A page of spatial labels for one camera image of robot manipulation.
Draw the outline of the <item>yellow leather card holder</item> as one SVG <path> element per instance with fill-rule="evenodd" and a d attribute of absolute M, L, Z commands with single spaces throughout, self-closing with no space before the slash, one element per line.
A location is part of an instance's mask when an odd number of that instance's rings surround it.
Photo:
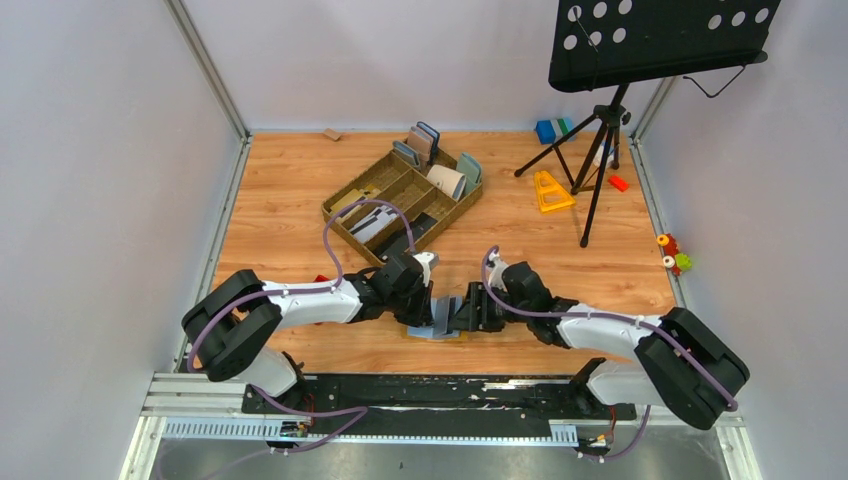
<path fill-rule="evenodd" d="M 451 316 L 457 313 L 462 304 L 462 297 L 449 295 L 431 300 L 432 323 L 424 327 L 408 327 L 405 336 L 423 340 L 458 340 L 461 337 L 460 330 L 452 330 L 449 327 Z"/>

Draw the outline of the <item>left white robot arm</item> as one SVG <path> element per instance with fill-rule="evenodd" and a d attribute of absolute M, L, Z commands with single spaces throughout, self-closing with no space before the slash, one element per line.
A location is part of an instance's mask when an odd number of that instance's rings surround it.
<path fill-rule="evenodd" d="M 401 254 L 337 280 L 304 284 L 262 282 L 240 270 L 191 308 L 181 326 L 207 379 L 237 379 L 267 393 L 283 413 L 306 400 L 300 369 L 289 355 L 268 347 L 278 330 L 320 323 L 358 323 L 386 312 L 408 326 L 431 322 L 433 252 Z"/>

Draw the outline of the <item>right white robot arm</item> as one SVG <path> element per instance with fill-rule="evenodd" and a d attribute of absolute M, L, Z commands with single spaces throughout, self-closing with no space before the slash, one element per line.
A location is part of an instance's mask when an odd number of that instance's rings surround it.
<path fill-rule="evenodd" d="M 554 296 L 526 262 L 485 262 L 451 318 L 456 330 L 499 332 L 524 324 L 545 345 L 599 355 L 575 376 L 571 403 L 584 417 L 609 406 L 662 406 L 687 425 L 708 430 L 738 408 L 750 371 L 693 312 L 628 315 Z"/>

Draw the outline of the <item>white black cards in tray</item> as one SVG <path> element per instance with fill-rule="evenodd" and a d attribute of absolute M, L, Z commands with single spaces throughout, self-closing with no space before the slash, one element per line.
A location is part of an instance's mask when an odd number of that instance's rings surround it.
<path fill-rule="evenodd" d="M 377 206 L 357 221 L 350 229 L 360 243 L 366 243 L 397 218 L 397 212 L 388 206 Z"/>

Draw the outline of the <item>gold cards in tray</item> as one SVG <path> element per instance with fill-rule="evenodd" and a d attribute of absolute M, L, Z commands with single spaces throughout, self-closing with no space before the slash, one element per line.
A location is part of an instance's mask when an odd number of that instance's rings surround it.
<path fill-rule="evenodd" d="M 361 189 L 351 189 L 346 192 L 340 199 L 336 200 L 330 207 L 330 214 L 335 215 L 352 203 L 367 198 L 367 191 Z"/>

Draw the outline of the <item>beige card holder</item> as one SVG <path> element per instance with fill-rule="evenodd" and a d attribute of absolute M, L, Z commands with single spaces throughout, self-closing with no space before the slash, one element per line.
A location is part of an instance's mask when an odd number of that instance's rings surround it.
<path fill-rule="evenodd" d="M 455 201 L 459 201 L 465 193 L 466 175 L 444 165 L 433 165 L 426 178 L 440 191 Z"/>

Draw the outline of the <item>teal card holder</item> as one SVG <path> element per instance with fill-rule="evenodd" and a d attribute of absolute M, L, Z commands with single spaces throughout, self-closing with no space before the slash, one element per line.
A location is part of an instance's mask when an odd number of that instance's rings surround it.
<path fill-rule="evenodd" d="M 467 152 L 462 152 L 460 154 L 456 170 L 465 176 L 465 195 L 469 195 L 482 182 L 483 168 L 480 163 Z"/>

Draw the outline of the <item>blue card holders upright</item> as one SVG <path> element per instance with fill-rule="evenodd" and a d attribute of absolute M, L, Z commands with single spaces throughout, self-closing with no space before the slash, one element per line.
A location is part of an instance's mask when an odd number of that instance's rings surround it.
<path fill-rule="evenodd" d="M 439 149 L 441 133 L 419 121 L 411 126 L 404 141 L 394 141 L 392 151 L 418 171 L 432 165 Z"/>

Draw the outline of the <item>woven compartment tray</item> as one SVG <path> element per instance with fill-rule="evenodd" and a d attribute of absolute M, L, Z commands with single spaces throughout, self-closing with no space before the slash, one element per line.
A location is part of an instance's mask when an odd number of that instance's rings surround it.
<path fill-rule="evenodd" d="M 321 203 L 325 220 L 333 215 L 331 205 L 351 189 L 367 191 L 366 199 L 376 199 L 377 205 L 358 205 L 340 216 L 332 229 L 366 261 L 381 266 L 391 255 L 407 252 L 408 238 L 403 223 L 409 222 L 415 249 L 422 251 L 443 233 L 452 223 L 466 213 L 482 196 L 482 182 L 469 195 L 455 201 L 440 191 L 426 175 L 433 165 L 444 165 L 456 170 L 458 159 L 439 149 L 432 165 L 418 171 L 402 160 L 393 151 L 364 169 L 348 181 L 344 187 Z M 350 233 L 351 227 L 375 207 L 388 202 L 397 212 L 397 218 L 366 243 L 360 243 Z"/>

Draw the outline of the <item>yellow triangular toy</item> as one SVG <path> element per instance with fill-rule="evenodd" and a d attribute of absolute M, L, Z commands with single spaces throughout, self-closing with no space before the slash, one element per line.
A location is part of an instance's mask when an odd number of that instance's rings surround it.
<path fill-rule="evenodd" d="M 574 197 L 548 171 L 535 172 L 533 182 L 538 209 L 542 214 L 567 210 L 576 205 Z"/>

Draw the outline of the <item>small red brick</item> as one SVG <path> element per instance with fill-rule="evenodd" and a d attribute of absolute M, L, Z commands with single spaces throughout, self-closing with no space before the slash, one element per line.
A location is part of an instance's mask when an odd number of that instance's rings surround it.
<path fill-rule="evenodd" d="M 613 188 L 615 188 L 619 192 L 626 192 L 630 188 L 630 184 L 618 175 L 611 175 L 608 179 L 608 182 Z"/>

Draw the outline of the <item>colourful toy car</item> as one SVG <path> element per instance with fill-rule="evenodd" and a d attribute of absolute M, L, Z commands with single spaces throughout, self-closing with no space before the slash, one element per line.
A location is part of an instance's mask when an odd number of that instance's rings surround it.
<path fill-rule="evenodd" d="M 664 233 L 656 237 L 656 242 L 662 250 L 663 266 L 673 275 L 680 276 L 693 268 L 691 258 L 682 252 L 675 237 Z"/>

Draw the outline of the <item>blue green block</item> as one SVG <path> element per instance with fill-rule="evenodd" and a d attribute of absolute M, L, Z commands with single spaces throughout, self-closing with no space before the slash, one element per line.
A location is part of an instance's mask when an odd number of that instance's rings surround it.
<path fill-rule="evenodd" d="M 568 117 L 562 117 L 538 121 L 534 132 L 541 145 L 551 145 L 573 129 L 573 121 Z"/>

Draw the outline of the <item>small wooden block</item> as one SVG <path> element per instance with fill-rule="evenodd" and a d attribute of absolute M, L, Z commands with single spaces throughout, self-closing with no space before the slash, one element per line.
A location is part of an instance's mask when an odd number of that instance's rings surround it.
<path fill-rule="evenodd" d="M 331 128 L 325 129 L 322 134 L 333 142 L 339 141 L 343 137 L 343 133 Z"/>

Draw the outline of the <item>black music stand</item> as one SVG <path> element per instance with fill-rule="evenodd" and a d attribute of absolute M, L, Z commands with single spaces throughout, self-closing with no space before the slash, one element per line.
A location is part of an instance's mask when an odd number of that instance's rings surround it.
<path fill-rule="evenodd" d="M 780 5 L 770 1 L 561 1 L 548 83 L 563 93 L 612 87 L 611 101 L 542 151 L 599 122 L 577 173 L 566 175 L 571 194 L 588 190 L 596 154 L 600 171 L 617 167 L 621 130 L 630 120 L 623 99 L 638 82 L 763 63 L 769 27 Z"/>

